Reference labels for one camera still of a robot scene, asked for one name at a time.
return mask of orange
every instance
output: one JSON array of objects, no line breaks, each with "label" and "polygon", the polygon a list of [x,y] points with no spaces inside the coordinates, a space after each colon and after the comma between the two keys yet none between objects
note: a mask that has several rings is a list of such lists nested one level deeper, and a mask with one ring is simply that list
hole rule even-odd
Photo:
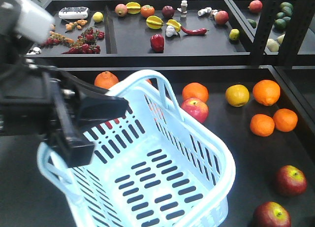
[{"label": "orange", "polygon": [[256,114],[252,117],[250,129],[257,136],[267,137],[274,132],[275,122],[268,115]]},{"label": "orange", "polygon": [[105,71],[96,76],[94,85],[101,88],[109,89],[118,82],[119,80],[116,75],[112,74],[109,71]]},{"label": "orange", "polygon": [[298,118],[294,111],[289,109],[279,109],[272,117],[277,130],[290,132],[296,127]]},{"label": "orange", "polygon": [[260,104],[273,105],[280,97],[280,86],[272,80],[264,79],[255,84],[252,95]]},{"label": "orange", "polygon": [[204,103],[207,102],[209,98],[208,89],[200,83],[189,83],[182,91],[183,100],[194,97],[202,100]]}]

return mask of red apple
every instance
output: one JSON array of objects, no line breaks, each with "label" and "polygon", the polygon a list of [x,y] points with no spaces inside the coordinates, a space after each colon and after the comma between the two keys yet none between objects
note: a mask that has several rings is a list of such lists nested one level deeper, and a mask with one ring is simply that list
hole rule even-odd
[{"label": "red apple", "polygon": [[184,100],[181,108],[200,123],[205,122],[209,115],[209,108],[207,104],[198,98],[191,97]]},{"label": "red apple", "polygon": [[260,0],[253,0],[250,5],[249,9],[251,13],[257,14],[261,11],[262,9],[262,3]]},{"label": "red apple", "polygon": [[291,217],[283,206],[268,201],[256,207],[253,224],[254,227],[291,227]]},{"label": "red apple", "polygon": [[224,10],[219,11],[215,15],[215,21],[219,25],[223,25],[228,21],[228,13]]},{"label": "red apple", "polygon": [[285,165],[276,172],[275,188],[282,196],[296,196],[306,191],[307,181],[298,168]]},{"label": "red apple", "polygon": [[164,16],[165,19],[171,19],[174,16],[175,10],[173,7],[167,5],[164,6],[162,9],[162,15]]},{"label": "red apple", "polygon": [[128,13],[128,9],[124,4],[118,4],[115,7],[115,13],[119,16],[119,17],[124,17],[127,13]]}]

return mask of light blue plastic basket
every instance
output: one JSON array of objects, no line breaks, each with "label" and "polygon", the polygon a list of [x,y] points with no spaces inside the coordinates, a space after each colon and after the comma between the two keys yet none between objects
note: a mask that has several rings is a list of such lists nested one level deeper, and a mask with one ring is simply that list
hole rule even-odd
[{"label": "light blue plastic basket", "polygon": [[67,168],[45,143],[38,148],[39,170],[65,194],[77,226],[219,226],[235,178],[226,145],[179,107],[156,71],[135,72],[108,94],[130,108],[84,132],[95,143],[89,165]]}]

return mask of basket handle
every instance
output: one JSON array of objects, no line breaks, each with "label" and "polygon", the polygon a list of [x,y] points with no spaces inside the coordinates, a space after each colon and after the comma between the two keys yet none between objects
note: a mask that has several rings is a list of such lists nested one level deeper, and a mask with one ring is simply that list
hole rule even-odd
[{"label": "basket handle", "polygon": [[84,198],[76,193],[73,193],[66,187],[65,184],[72,184],[72,180],[68,177],[68,175],[64,171],[57,169],[54,165],[49,163],[49,159],[51,157],[54,158],[54,162],[58,162],[58,165],[62,170],[66,171],[67,165],[63,159],[45,142],[41,142],[37,150],[37,166],[40,173],[52,182],[61,192],[63,192],[73,204],[78,205],[82,203]]},{"label": "basket handle", "polygon": [[139,71],[129,75],[124,80],[122,80],[119,83],[112,86],[109,89],[109,92],[106,93],[106,95],[119,97],[120,94],[127,91],[131,86],[134,87],[138,83],[143,83],[146,79],[150,79],[150,78],[156,78],[157,79],[157,87],[158,87],[158,91],[159,91],[162,105],[166,109],[169,108],[170,103],[167,103],[167,100],[166,100],[167,99],[166,91],[165,91],[165,89],[166,89],[170,98],[171,98],[171,101],[173,102],[175,112],[176,112],[178,118],[183,122],[184,117],[181,113],[181,108],[177,102],[177,99],[175,97],[175,94],[173,92],[171,84],[169,83],[167,78],[165,78],[161,73],[159,73],[155,70],[143,69],[143,70],[139,70]]}]

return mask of black tray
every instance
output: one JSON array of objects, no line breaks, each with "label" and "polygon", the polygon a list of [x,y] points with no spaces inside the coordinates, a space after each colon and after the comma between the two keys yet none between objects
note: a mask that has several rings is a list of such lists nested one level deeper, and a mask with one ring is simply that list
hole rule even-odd
[{"label": "black tray", "polygon": [[315,122],[315,67],[277,67],[277,71]]},{"label": "black tray", "polygon": [[[66,70],[93,83],[96,75],[103,70],[112,71],[122,80],[140,69],[144,68]],[[283,205],[292,216],[292,227],[314,227],[315,156],[311,153],[315,142],[315,133],[311,130],[314,124],[273,67],[261,66],[258,69],[249,66],[151,67],[151,69],[160,71],[168,78],[179,103],[182,102],[181,91],[187,83],[200,82],[209,90],[210,97],[207,103],[210,114],[204,125],[226,143],[236,163],[235,182],[227,196],[229,213],[221,227],[249,227],[254,209],[265,201],[276,201]],[[277,104],[269,107],[260,105],[254,101],[252,94],[249,103],[243,107],[235,108],[227,104],[224,94],[229,86],[241,83],[252,91],[254,84],[262,79],[276,80],[281,86],[281,97]],[[264,113],[272,116],[278,108],[284,107],[298,114],[299,122],[294,131],[284,133],[276,130],[265,138],[252,134],[249,124],[254,114]],[[3,169],[10,167],[12,170],[5,172],[6,175],[2,177],[0,193],[6,198],[2,198],[1,204],[14,205],[14,208],[2,209],[0,226],[20,226],[23,223],[24,226],[33,227],[75,227],[65,197],[56,187],[49,185],[47,180],[40,178],[35,164],[35,148],[31,147],[32,152],[27,152],[28,156],[26,155],[25,151],[30,149],[30,141],[12,139],[7,142],[12,149],[1,159],[7,161],[3,162],[7,164]],[[18,162],[18,168],[13,165],[13,161]],[[275,171],[286,164],[304,171],[309,186],[303,195],[284,198],[274,192],[270,184],[271,179]]]},{"label": "black tray", "polygon": [[[98,41],[101,46],[100,54],[61,55],[66,46],[45,47],[41,55],[30,55],[29,58],[45,58],[58,67],[112,67],[112,66],[189,66],[189,65],[245,65],[248,62],[252,41],[250,32],[235,18],[236,12],[227,0],[188,0],[188,14],[181,18],[180,12],[175,11],[173,19],[179,21],[188,29],[207,28],[204,36],[187,36],[180,31],[180,36],[165,38],[164,53],[154,53],[150,47],[150,37],[161,33],[165,35],[166,25],[160,30],[147,27],[146,19],[141,14],[120,18],[115,12],[119,3],[136,1],[141,6],[152,5],[155,15],[163,17],[161,10],[165,5],[177,9],[181,0],[52,0],[45,9],[56,20],[56,32],[64,33],[64,20],[58,17],[58,11],[63,7],[86,6],[91,10],[89,26],[93,25],[91,16],[96,11],[104,14],[104,22],[96,24],[105,29],[105,40]],[[198,17],[197,12],[210,6],[213,9],[226,10],[229,21],[219,26],[207,16]],[[232,28],[241,32],[240,41],[232,44],[228,35]],[[76,39],[79,30],[69,32],[66,36]]]},{"label": "black tray", "polygon": [[[251,32],[252,36],[254,37],[256,34],[257,28],[254,29],[249,24],[247,19],[253,19],[258,24],[260,13],[254,14],[249,11],[248,6],[250,2],[253,0],[228,0],[228,1],[234,7],[234,10],[238,13],[241,20],[244,21],[244,24],[247,26],[248,30]],[[292,3],[294,5],[297,0],[282,0],[282,2],[284,1]],[[277,37],[282,34],[285,34],[285,31],[283,32],[278,31],[273,26],[270,31],[269,38],[276,40]],[[308,29],[294,65],[315,65],[314,45],[315,45],[315,33],[311,29]],[[275,65],[277,63],[278,52],[271,52],[268,48],[266,48],[265,53],[267,54],[265,63],[270,64],[270,65]]]}]

